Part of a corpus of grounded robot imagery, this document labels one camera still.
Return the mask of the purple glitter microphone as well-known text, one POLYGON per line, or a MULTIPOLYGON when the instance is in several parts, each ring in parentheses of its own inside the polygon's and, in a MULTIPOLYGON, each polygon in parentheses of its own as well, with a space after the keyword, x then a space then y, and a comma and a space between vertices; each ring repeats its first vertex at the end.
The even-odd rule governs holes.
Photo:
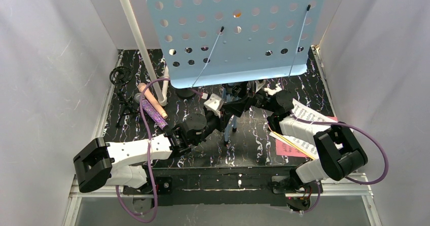
POLYGON ((134 100, 140 103, 142 109, 149 115, 149 117, 155 122, 155 124, 161 129, 165 130, 168 127, 168 123, 164 118, 156 111, 156 109, 150 104, 146 98, 141 100, 141 93, 136 93, 134 95, 134 100))

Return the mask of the blue music stand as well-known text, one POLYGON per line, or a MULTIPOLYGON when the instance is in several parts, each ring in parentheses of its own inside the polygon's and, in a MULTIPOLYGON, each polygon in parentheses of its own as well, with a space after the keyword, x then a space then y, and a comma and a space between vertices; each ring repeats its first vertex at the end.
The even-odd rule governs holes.
POLYGON ((147 6, 170 82, 183 89, 303 74, 323 1, 147 0, 147 6))

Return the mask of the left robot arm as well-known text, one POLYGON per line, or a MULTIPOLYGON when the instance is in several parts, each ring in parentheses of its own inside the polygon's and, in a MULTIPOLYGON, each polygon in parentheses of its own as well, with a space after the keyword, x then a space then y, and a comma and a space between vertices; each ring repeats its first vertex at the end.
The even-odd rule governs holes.
POLYGON ((79 191, 89 193, 105 185, 125 185, 138 189, 154 181, 149 169, 139 166, 152 160, 180 157, 198 146, 214 131, 224 131, 232 116, 242 111, 227 104, 213 111, 191 114, 161 135, 130 142, 106 142, 94 138, 74 158, 79 191))

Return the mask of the black round-base microphone stand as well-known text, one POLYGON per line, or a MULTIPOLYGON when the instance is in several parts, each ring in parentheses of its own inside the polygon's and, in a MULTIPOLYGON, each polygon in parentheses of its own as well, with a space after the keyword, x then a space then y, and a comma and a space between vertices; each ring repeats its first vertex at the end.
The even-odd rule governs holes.
POLYGON ((191 99, 197 95, 196 90, 192 88, 176 89, 175 93, 180 99, 191 99))

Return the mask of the pink microphone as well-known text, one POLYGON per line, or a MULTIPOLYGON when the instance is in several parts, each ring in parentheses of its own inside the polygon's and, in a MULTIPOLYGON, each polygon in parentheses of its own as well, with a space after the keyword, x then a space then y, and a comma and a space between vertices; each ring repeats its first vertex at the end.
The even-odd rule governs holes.
POLYGON ((141 94, 144 95, 144 97, 149 101, 149 103, 153 106, 153 108, 158 112, 158 114, 163 118, 168 118, 168 115, 164 108, 160 105, 158 100, 154 97, 154 95, 150 92, 149 89, 146 89, 144 92, 144 89, 146 87, 145 83, 138 84, 137 88, 141 94))

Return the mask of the pink sheet music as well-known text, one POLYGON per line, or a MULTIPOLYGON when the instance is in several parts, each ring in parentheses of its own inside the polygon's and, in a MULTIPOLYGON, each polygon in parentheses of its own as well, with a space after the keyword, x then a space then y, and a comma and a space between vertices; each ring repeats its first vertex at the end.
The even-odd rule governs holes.
POLYGON ((276 154, 319 159, 313 136, 317 132, 326 131, 336 122, 337 120, 330 118, 306 120, 295 116, 287 116, 281 121, 271 121, 270 136, 276 139, 276 154))

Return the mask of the white sheet music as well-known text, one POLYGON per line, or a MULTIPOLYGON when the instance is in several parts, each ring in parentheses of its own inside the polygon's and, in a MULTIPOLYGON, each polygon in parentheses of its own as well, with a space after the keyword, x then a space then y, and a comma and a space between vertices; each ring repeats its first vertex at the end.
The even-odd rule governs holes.
POLYGON ((277 134, 275 134, 273 132, 270 132, 269 136, 273 137, 276 140, 283 141, 283 139, 281 137, 279 137, 277 134))
POLYGON ((316 119, 332 119, 332 117, 327 117, 321 113, 307 107, 306 105, 300 103, 297 100, 293 100, 294 108, 292 113, 295 117, 306 119, 306 120, 316 120, 316 119))

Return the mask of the yellow sheet music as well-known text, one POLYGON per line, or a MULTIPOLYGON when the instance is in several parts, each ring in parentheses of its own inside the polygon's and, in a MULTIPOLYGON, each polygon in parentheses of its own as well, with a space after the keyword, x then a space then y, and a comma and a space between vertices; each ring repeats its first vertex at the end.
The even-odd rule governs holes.
POLYGON ((281 156, 293 156, 293 157, 308 157, 311 160, 318 159, 316 149, 307 142, 300 142, 297 138, 290 138, 288 136, 281 135, 274 132, 268 127, 270 132, 277 134, 283 139, 283 141, 277 140, 276 142, 276 154, 281 156))

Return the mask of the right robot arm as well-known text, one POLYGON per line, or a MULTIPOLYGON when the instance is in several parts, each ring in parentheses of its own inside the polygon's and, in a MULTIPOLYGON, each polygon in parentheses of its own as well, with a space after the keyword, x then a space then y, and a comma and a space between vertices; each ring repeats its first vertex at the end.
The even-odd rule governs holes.
POLYGON ((225 104, 224 109, 237 116, 252 106, 271 111, 267 120, 274 132, 314 146, 318 157, 290 171, 289 183, 296 188, 328 178, 340 181, 367 164, 364 149, 345 123, 301 120, 293 112, 293 100, 286 90, 272 95, 260 90, 225 104))

